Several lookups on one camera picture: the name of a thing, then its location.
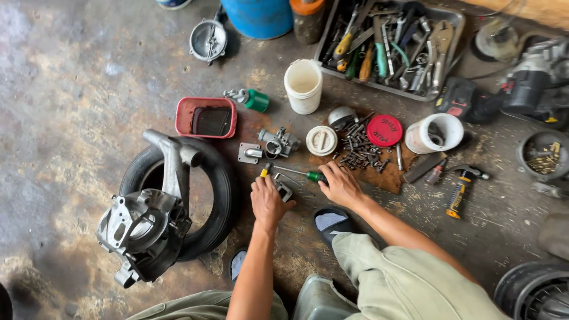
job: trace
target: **man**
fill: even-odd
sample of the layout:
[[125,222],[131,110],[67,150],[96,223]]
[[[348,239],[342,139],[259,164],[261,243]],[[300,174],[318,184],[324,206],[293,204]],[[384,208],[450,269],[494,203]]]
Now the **man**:
[[[318,231],[359,290],[360,313],[349,320],[508,319],[469,271],[365,195],[348,169],[335,162],[319,169],[328,179],[329,186],[319,182],[326,197],[362,217],[389,245],[380,251],[368,235],[346,232],[351,221],[341,212],[315,216]],[[273,293],[273,249],[277,224],[296,203],[281,201],[269,175],[258,177],[251,189],[255,223],[242,264],[232,263],[232,278],[237,279],[233,292],[197,293],[129,320],[288,319]]]

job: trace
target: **white cylinder cap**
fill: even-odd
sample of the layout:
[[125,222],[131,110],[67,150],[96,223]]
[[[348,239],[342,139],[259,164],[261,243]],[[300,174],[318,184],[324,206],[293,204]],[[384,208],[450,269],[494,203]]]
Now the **white cylinder cap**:
[[306,146],[313,155],[331,154],[338,145],[338,136],[329,126],[317,126],[306,135]]

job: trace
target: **concrete floor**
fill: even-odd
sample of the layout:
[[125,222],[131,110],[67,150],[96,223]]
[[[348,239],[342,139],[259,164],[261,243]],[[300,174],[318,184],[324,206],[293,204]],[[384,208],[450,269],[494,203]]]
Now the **concrete floor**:
[[[228,57],[208,68],[188,53],[188,37],[216,8],[204,0],[176,12],[153,1],[0,0],[0,206],[5,208],[0,281],[12,295],[18,319],[122,319],[164,300],[207,289],[231,290],[224,266],[249,240],[253,215],[247,201],[239,223],[212,254],[176,264],[157,282],[128,290],[113,280],[118,259],[105,253],[94,235],[122,174],[146,147],[142,132],[154,128],[174,135],[176,105],[184,96],[219,96],[225,89],[244,87],[271,97],[266,114],[240,109],[236,137],[216,142],[230,161],[235,161],[239,142],[254,142],[259,128],[284,125],[304,137],[340,105],[391,114],[404,126],[432,112],[430,103],[325,76],[319,110],[295,114],[283,75],[292,61],[313,57],[316,45],[300,46],[293,34],[251,40],[229,24],[234,41]],[[476,23],[470,21],[470,30]],[[518,24],[520,30],[541,28]],[[474,76],[501,66],[481,63],[468,53],[455,72]],[[497,79],[478,83],[497,89]],[[435,187],[404,184],[399,195],[371,185],[364,189],[453,254],[492,292],[509,268],[547,258],[535,243],[539,225],[565,206],[532,192],[530,178],[516,170],[516,144],[536,126],[501,116],[488,126],[465,127],[477,142],[449,165],[480,165],[494,178],[475,183],[463,220],[444,214],[452,175]],[[280,163],[309,169],[308,158],[303,150]],[[246,191],[261,166],[236,163],[236,168]],[[319,193],[315,184],[307,187]],[[192,198],[195,203],[200,199],[195,207],[204,213],[212,199],[207,190],[201,192]],[[321,195],[303,200],[279,227],[275,288],[289,310],[313,272],[334,278],[350,297],[356,294],[311,227],[309,213],[327,203]]]

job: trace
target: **olive pants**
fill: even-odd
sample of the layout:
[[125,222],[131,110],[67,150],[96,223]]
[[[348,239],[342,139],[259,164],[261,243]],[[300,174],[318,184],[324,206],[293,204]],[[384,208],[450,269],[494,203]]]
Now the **olive pants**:
[[[338,263],[359,290],[360,313],[349,320],[509,319],[486,292],[446,262],[421,250],[376,248],[368,235],[340,233]],[[128,320],[223,320],[231,292],[210,290],[161,303]],[[288,319],[275,293],[271,320]]]

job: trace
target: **turquoise handle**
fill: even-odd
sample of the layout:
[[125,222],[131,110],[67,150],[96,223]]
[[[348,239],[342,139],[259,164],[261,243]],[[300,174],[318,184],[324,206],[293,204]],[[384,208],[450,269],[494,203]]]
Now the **turquoise handle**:
[[385,55],[384,44],[376,42],[377,51],[377,67],[380,69],[380,77],[387,76],[387,57]]

